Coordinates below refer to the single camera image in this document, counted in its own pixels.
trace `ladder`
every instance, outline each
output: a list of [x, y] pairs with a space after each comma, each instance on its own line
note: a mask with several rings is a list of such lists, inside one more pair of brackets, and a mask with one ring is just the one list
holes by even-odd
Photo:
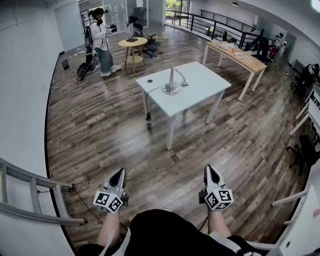
[[[1, 192], [2, 202], [0, 202], [0, 212], [5, 214], [51, 224], [59, 224], [62, 226], [78, 226], [87, 222], [86, 219], [72, 218], [69, 216], [62, 191], [70, 191], [74, 188], [73, 184], [60, 183], [50, 178], [42, 177], [32, 172], [21, 169], [0, 158], [0, 174], [1, 174]], [[7, 191], [7, 176], [11, 176], [18, 180], [29, 183], [33, 212], [19, 209], [9, 205]], [[48, 188], [54, 193], [52, 200], [55, 200], [60, 217], [42, 214], [37, 186]]]

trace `wooden floor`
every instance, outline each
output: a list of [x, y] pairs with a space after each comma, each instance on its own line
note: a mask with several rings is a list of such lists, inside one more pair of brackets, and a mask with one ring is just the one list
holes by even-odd
[[[146, 59], [147, 66], [139, 66], [136, 76], [128, 66], [108, 78], [102, 79], [96, 72], [81, 84], [73, 81], [52, 89], [47, 122], [52, 178], [74, 183], [86, 204], [103, 220], [105, 214], [92, 204], [95, 193], [107, 175], [125, 168], [130, 196], [128, 208], [120, 213], [125, 225], [129, 226], [137, 213], [157, 208], [175, 212], [200, 227], [207, 208], [198, 204], [198, 193], [204, 188], [204, 167], [211, 164], [233, 191], [234, 204], [224, 212], [231, 233], [249, 241], [273, 242], [294, 203], [278, 207], [271, 203], [300, 192], [306, 179], [306, 173], [299, 176], [296, 167], [289, 169], [294, 157], [286, 152], [287, 146], [296, 144], [299, 135], [309, 130], [306, 123], [289, 136], [303, 107], [290, 88], [293, 76], [285, 73], [290, 69], [281, 61], [274, 63], [256, 91], [248, 90], [239, 102], [249, 72], [228, 59], [219, 68], [220, 56], [210, 51], [207, 67], [232, 87], [225, 91], [209, 125], [205, 120], [214, 98], [180, 115], [172, 150], [167, 151], [166, 116], [151, 104], [153, 129], [148, 130], [136, 79], [172, 66], [202, 63], [205, 40], [168, 26], [163, 29], [169, 34], [159, 49], [163, 55]], [[110, 39], [114, 61], [122, 65], [125, 51], [117, 43], [125, 36]], [[59, 63], [54, 87], [76, 77], [85, 61], [85, 55], [74, 56], [76, 52], [79, 50], [60, 57], [59, 61], [68, 59], [70, 69], [64, 71]], [[83, 226], [67, 228], [72, 242], [76, 247], [93, 243], [100, 224], [75, 192], [64, 198], [71, 216], [88, 219]], [[202, 231], [207, 233], [207, 225]]]

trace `trash can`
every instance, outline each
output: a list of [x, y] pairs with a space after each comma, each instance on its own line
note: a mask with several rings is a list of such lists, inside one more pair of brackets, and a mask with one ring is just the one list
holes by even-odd
[[67, 59], [64, 59], [63, 61], [61, 61], [61, 64], [64, 70], [67, 70], [69, 68], [69, 63]]
[[169, 38], [168, 33], [162, 32], [162, 38], [163, 38], [163, 39], [168, 39], [168, 38]]

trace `poster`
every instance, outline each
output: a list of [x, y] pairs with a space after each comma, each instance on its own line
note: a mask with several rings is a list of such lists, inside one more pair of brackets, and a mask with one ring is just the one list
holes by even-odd
[[136, 7], [144, 7], [144, 0], [136, 0]]

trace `white jacket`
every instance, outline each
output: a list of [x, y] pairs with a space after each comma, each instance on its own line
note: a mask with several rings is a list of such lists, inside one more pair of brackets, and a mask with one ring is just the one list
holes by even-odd
[[98, 48], [103, 51], [107, 51], [108, 46], [105, 25], [102, 23], [100, 26], [98, 26], [97, 22], [93, 22], [90, 25], [90, 30], [93, 40], [93, 48]]

